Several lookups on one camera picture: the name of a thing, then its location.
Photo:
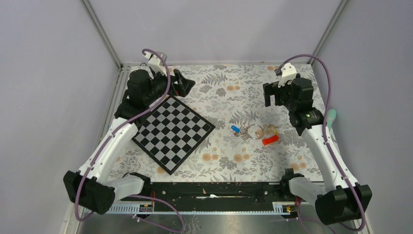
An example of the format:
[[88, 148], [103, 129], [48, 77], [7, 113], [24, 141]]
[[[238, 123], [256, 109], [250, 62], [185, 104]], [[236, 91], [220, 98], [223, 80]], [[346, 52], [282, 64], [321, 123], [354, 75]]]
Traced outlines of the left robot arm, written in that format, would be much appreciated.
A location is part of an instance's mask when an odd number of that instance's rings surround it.
[[80, 207], [103, 215], [115, 201], [131, 195], [139, 200], [149, 198], [150, 178], [131, 173], [109, 181], [110, 171], [126, 144], [147, 122], [153, 109], [166, 96], [186, 97], [195, 84], [178, 69], [174, 69], [172, 75], [143, 69], [130, 73], [121, 103], [103, 140], [76, 172], [67, 171], [63, 177], [78, 219], [81, 219]]

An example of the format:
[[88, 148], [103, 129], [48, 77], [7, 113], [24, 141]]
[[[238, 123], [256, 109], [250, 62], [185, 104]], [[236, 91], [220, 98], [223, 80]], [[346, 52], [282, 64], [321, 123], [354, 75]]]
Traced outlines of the key with yellow tag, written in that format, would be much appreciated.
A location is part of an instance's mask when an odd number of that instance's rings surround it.
[[278, 128], [273, 125], [273, 124], [269, 124], [265, 129], [264, 129], [264, 134], [266, 136], [273, 136], [273, 135], [277, 135], [278, 134]]

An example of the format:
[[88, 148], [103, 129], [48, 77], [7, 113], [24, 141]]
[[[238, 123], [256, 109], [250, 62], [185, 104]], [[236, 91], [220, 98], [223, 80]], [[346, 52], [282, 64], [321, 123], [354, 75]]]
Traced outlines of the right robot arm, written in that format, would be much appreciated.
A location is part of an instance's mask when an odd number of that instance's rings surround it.
[[313, 91], [312, 82], [306, 78], [263, 85], [265, 106], [269, 107], [274, 97], [275, 105], [288, 110], [291, 125], [309, 147], [324, 181], [321, 187], [302, 175], [286, 175], [281, 180], [280, 196], [287, 201], [302, 198], [315, 208], [325, 225], [359, 219], [361, 225], [356, 230], [360, 231], [366, 224], [372, 191], [368, 185], [360, 185], [345, 166], [323, 114], [313, 107]]

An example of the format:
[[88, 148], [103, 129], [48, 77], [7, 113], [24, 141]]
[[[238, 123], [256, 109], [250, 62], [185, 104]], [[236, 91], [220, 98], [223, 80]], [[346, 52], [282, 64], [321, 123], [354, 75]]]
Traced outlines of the silver keyring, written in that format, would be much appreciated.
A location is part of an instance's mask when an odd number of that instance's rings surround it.
[[258, 140], [263, 138], [264, 129], [258, 124], [243, 125], [240, 127], [240, 136], [244, 141], [250, 139]]

